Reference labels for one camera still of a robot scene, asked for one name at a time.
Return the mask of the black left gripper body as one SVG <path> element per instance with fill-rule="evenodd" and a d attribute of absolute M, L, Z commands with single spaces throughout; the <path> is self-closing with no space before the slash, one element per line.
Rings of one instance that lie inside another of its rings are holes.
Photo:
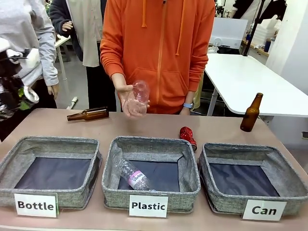
<path fill-rule="evenodd" d="M 0 52 L 0 122 L 12 117 L 19 109 L 24 97 L 18 96 L 18 89 L 24 87 L 21 78 L 17 75 L 21 70 L 20 59 L 25 58 L 24 52 Z"/>

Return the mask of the crushed silver can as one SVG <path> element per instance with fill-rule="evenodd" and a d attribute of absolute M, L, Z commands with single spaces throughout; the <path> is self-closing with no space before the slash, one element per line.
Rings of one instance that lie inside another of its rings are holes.
<path fill-rule="evenodd" d="M 23 87 L 24 96 L 30 103 L 37 104 L 39 102 L 39 96 L 29 86 Z"/>

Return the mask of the crushed clear plastic bottle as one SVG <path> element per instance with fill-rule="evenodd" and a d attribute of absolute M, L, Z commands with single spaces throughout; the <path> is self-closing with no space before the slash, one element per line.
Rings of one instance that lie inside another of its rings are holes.
<path fill-rule="evenodd" d="M 130 117 L 142 117 L 146 115 L 149 105 L 150 90 L 147 83 L 143 80 L 133 84 L 132 91 L 125 98 L 122 105 L 123 112 Z"/>

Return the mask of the grey fabric basket labelled Bottle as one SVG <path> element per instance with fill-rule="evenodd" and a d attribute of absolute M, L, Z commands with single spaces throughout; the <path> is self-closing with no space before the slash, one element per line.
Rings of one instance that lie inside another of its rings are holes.
<path fill-rule="evenodd" d="M 100 142 L 81 137 L 28 136 L 0 162 L 0 206 L 15 194 L 57 195 L 63 209 L 83 210 L 102 163 Z"/>

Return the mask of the grey fabric basket labelled Plastic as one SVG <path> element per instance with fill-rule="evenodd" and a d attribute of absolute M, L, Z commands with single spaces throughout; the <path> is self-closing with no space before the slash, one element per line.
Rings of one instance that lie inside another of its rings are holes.
<path fill-rule="evenodd" d="M 133 190 L 116 172 L 115 162 L 131 161 L 156 190 Z M 190 213 L 201 189 L 191 144 L 180 139 L 118 136 L 111 142 L 102 175 L 104 204 L 129 209 L 130 195 L 166 196 L 167 212 Z"/>

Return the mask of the grey sweater bystander's hand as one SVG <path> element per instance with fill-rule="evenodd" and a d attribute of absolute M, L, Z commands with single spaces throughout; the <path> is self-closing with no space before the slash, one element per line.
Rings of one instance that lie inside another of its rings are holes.
<path fill-rule="evenodd" d="M 53 98 L 56 100 L 58 93 L 59 93 L 59 84 L 48 86 L 47 89 L 48 89 L 49 95 L 52 95 Z"/>

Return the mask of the person's right hand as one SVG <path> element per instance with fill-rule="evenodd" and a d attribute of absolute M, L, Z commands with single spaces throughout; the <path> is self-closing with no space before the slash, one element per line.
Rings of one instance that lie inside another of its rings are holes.
<path fill-rule="evenodd" d="M 148 103 L 144 104 L 136 100 L 133 85 L 127 85 L 123 74 L 114 73 L 111 75 L 112 82 L 118 93 L 121 102 L 122 111 L 127 117 L 142 117 L 146 114 L 145 107 L 149 107 Z"/>

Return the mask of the small white desk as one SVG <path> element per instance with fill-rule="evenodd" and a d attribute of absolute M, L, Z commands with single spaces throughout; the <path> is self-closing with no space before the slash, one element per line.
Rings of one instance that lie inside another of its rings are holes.
<path fill-rule="evenodd" d="M 70 40 L 70 37 L 64 37 L 64 36 L 60 36 L 60 35 L 57 35 L 57 40 L 56 40 L 56 43 L 55 43 L 55 47 L 56 47 L 56 53 L 57 53 L 57 57 L 59 59 L 59 62 L 60 62 L 60 68 L 61 68 L 61 72 L 62 72 L 62 78 L 63 80 L 67 80 L 67 77 L 66 77 L 66 72 L 65 72 L 65 67 L 64 67 L 64 61 L 63 61 L 63 57 L 62 57 L 62 53 L 61 53 L 61 47 L 63 47 L 63 50 L 64 50 L 64 54 L 66 56 L 66 61 L 67 62 L 70 62 L 71 61 L 71 58 L 70 58 L 70 55 L 68 53 L 68 48 L 67 48 L 67 45 L 66 43 Z"/>

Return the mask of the brown glass beer bottle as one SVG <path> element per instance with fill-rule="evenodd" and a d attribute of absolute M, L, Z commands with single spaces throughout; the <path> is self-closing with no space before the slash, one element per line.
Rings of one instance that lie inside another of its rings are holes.
<path fill-rule="evenodd" d="M 240 129 L 245 132 L 251 132 L 254 124 L 259 116 L 259 107 L 262 101 L 263 94 L 257 93 L 250 107 L 247 108 L 243 116 Z"/>
<path fill-rule="evenodd" d="M 68 121 L 76 121 L 76 120 L 97 120 L 97 119 L 105 119 L 109 117 L 109 111 L 107 107 L 101 108 L 93 108 L 86 109 L 82 112 L 75 113 L 67 116 Z"/>

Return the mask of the bystander in dark jacket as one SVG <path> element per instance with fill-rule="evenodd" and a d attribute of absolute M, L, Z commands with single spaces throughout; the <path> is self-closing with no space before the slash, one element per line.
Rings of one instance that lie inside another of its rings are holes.
<path fill-rule="evenodd" d="M 116 111 L 115 87 L 100 60 L 100 43 L 107 0 L 52 0 L 50 19 L 57 34 L 70 37 L 74 52 L 86 68 L 89 108 Z M 72 21 L 74 28 L 63 32 Z"/>

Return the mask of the white Bottle label sign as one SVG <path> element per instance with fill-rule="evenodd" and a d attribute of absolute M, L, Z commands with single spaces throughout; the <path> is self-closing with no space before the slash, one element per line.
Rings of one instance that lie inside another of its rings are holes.
<path fill-rule="evenodd" d="M 58 196 L 52 194 L 14 194 L 16 213 L 19 216 L 57 218 Z"/>

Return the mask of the clear bottle with pink label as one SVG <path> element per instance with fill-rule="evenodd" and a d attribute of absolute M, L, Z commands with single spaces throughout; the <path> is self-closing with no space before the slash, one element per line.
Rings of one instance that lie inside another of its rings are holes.
<path fill-rule="evenodd" d="M 131 161 L 121 158 L 115 162 L 115 169 L 133 190 L 156 191 L 146 175 Z"/>

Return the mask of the person in orange hoodie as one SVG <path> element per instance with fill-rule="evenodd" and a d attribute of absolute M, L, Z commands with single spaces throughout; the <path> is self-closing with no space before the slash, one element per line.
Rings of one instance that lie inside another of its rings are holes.
<path fill-rule="evenodd" d="M 208 62 L 214 0 L 107 0 L 101 62 L 111 78 L 147 83 L 149 113 L 180 114 Z"/>

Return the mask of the white monitor back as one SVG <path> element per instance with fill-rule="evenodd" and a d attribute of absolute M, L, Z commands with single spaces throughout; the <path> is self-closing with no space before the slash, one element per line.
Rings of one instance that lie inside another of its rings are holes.
<path fill-rule="evenodd" d="M 215 17 L 209 45 L 239 49 L 247 23 L 245 19 Z"/>

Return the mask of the large white table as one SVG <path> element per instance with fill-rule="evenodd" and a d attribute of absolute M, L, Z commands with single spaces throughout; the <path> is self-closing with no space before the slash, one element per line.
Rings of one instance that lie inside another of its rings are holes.
<path fill-rule="evenodd" d="M 260 115 L 308 117 L 308 96 L 251 56 L 210 53 L 205 71 L 233 113 L 262 93 Z"/>

